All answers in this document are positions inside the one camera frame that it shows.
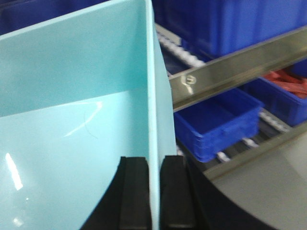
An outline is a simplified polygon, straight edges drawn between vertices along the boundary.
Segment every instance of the gray floor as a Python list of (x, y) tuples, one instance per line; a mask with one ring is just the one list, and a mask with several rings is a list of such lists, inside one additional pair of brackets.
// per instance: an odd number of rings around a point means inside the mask
[(267, 224), (306, 230), (307, 134), (213, 183)]

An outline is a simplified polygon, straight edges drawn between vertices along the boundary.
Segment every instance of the light blue plastic panel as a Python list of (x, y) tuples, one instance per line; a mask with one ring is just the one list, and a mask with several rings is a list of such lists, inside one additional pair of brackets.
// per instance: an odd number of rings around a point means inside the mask
[(149, 0), (112, 0), (0, 36), (0, 229), (79, 229), (121, 156), (175, 154)]

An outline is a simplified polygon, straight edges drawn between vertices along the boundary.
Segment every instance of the blue plastic bin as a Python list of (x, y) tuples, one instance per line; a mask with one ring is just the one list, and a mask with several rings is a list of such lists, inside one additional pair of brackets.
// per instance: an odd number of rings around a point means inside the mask
[(307, 78), (307, 59), (295, 63), (291, 71), (299, 76)]
[(262, 103), (233, 89), (174, 114), (179, 141), (201, 162), (258, 132)]
[(307, 24), (307, 0), (153, 0), (157, 22), (217, 58)]
[(0, 1), (0, 35), (71, 13), (107, 0)]
[(307, 99), (301, 99), (269, 80), (259, 78), (241, 89), (262, 101), (268, 111), (290, 126), (307, 119)]
[(111, 0), (0, 36), (0, 229), (78, 230), (121, 156), (176, 154), (149, 0)]

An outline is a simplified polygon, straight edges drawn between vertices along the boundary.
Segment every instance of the metal rail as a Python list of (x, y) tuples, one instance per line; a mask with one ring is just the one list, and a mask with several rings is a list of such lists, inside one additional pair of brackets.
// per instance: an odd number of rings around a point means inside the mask
[(178, 111), (307, 57), (307, 26), (170, 77)]

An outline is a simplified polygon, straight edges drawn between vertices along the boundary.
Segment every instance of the gray surface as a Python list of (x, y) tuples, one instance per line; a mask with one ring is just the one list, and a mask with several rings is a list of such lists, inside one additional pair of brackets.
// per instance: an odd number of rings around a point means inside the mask
[(281, 230), (306, 230), (307, 134), (213, 183), (264, 222)]
[(307, 27), (302, 27), (208, 62), (204, 67), (175, 74), (170, 78), (174, 111), (236, 87), (270, 70), (287, 67), (306, 56)]

